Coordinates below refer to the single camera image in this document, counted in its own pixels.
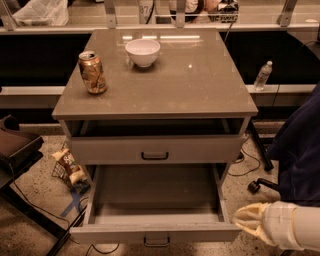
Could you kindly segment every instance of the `water bottle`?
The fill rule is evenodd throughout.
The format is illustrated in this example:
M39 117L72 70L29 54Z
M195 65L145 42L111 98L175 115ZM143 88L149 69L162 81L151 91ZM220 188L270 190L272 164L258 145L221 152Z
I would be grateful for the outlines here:
M272 61L268 61L267 64L263 65L257 75L256 81L254 81L253 88L256 91L262 91L264 86L272 72Z

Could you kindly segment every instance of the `chair wheel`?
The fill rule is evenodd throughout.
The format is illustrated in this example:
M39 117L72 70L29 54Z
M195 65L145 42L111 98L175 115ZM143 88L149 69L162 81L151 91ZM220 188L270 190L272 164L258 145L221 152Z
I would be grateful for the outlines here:
M248 190L251 192L251 194L255 194L259 191L259 189L261 188L261 186L258 184L258 182L256 181L252 181L249 185L248 185Z

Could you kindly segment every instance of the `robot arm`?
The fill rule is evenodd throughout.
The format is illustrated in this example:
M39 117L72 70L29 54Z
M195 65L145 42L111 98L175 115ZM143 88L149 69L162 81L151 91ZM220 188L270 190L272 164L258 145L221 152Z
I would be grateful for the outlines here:
M240 208L234 223L268 245L320 252L320 208L292 203L257 203Z

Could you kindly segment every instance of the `closed drawer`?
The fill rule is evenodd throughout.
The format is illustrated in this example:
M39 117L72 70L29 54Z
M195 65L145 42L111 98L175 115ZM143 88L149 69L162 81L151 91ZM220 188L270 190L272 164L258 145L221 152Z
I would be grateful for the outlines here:
M82 227L81 243L233 241L220 182L211 164L99 166Z
M79 164L226 163L243 136L76 137L67 141Z

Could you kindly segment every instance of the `soda can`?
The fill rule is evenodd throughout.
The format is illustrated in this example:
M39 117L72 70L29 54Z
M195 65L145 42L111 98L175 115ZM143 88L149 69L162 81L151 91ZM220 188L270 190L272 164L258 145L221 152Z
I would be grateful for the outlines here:
M107 90L102 63L95 51L89 50L80 53L78 64L82 80L89 93L100 94Z

